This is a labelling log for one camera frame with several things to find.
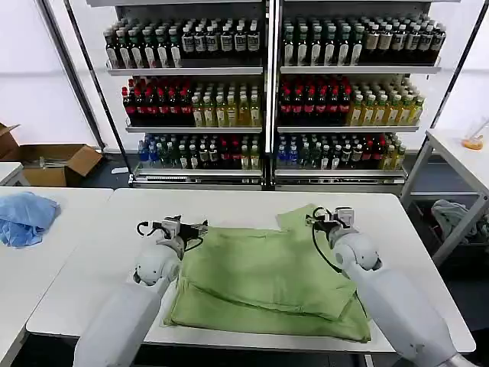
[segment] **blue cloth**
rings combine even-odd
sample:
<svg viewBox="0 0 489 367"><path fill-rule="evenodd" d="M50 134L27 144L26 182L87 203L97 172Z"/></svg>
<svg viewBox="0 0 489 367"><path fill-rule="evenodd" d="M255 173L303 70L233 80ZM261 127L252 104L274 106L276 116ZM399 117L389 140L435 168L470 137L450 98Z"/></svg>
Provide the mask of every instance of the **blue cloth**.
<svg viewBox="0 0 489 367"><path fill-rule="evenodd" d="M0 196L0 240L7 246L25 247L42 241L54 220L58 204L33 193Z"/></svg>

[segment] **display shelf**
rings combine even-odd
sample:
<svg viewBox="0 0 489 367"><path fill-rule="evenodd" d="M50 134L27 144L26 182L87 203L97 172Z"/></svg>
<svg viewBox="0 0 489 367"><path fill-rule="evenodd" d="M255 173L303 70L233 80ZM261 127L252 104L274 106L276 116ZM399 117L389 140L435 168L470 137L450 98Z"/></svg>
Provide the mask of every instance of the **display shelf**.
<svg viewBox="0 0 489 367"><path fill-rule="evenodd" d="M280 67L282 74L436 74L442 68L434 67L417 67L410 65L359 65L343 67Z"/></svg>
<svg viewBox="0 0 489 367"><path fill-rule="evenodd" d="M381 132L416 132L419 126L277 126L279 133L381 133Z"/></svg>
<svg viewBox="0 0 489 367"><path fill-rule="evenodd" d="M261 2L261 0L86 0L86 3L93 8L132 5L232 4L237 2Z"/></svg>

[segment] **white wall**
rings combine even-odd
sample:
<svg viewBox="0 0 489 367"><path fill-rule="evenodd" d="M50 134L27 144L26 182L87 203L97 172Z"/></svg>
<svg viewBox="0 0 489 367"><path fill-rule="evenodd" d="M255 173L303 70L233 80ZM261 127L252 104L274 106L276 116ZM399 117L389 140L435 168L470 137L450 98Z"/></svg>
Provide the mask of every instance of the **white wall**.
<svg viewBox="0 0 489 367"><path fill-rule="evenodd" d="M2 2L2 15L0 122L21 124L19 144L96 145L35 2Z"/></svg>

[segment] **clothing pile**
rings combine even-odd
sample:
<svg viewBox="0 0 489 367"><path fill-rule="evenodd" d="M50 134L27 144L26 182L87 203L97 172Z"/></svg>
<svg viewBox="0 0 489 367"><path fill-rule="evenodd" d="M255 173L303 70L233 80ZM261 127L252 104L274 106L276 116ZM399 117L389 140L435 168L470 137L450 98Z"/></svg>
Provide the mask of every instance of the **clothing pile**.
<svg viewBox="0 0 489 367"><path fill-rule="evenodd" d="M210 227L183 258L166 325L367 342L355 284L319 255L308 205L277 216L280 231ZM316 241L334 263L324 233Z"/></svg>

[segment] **clear bottle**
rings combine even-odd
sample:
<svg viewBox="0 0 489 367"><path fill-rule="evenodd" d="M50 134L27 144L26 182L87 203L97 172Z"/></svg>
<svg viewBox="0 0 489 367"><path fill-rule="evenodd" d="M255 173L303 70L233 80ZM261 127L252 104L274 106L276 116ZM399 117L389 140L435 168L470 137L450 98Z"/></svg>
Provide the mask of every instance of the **clear bottle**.
<svg viewBox="0 0 489 367"><path fill-rule="evenodd" d="M238 126L250 125L250 107L246 95L241 95L239 101Z"/></svg>
<svg viewBox="0 0 489 367"><path fill-rule="evenodd" d="M300 26L299 43L297 44L297 66L304 67L306 65L307 56L307 26Z"/></svg>
<svg viewBox="0 0 489 367"><path fill-rule="evenodd" d="M360 126L372 125L372 116L374 115L374 104L375 104L375 96L373 94L369 94L367 97L367 102L364 104L363 109L361 110L360 119L358 122Z"/></svg>
<svg viewBox="0 0 489 367"><path fill-rule="evenodd" d="M196 127L201 128L205 126L205 118L204 111L202 109L202 104L199 101L198 96L192 97L192 111L193 111L193 119L196 122Z"/></svg>
<svg viewBox="0 0 489 367"><path fill-rule="evenodd" d="M215 106L215 114L217 116L218 127L224 128L229 126L229 120L224 106L224 97L217 96L215 98L217 105Z"/></svg>
<svg viewBox="0 0 489 367"><path fill-rule="evenodd" d="M215 109L212 105L211 97L204 96L204 117L206 119L207 127L217 127L217 118L215 116Z"/></svg>

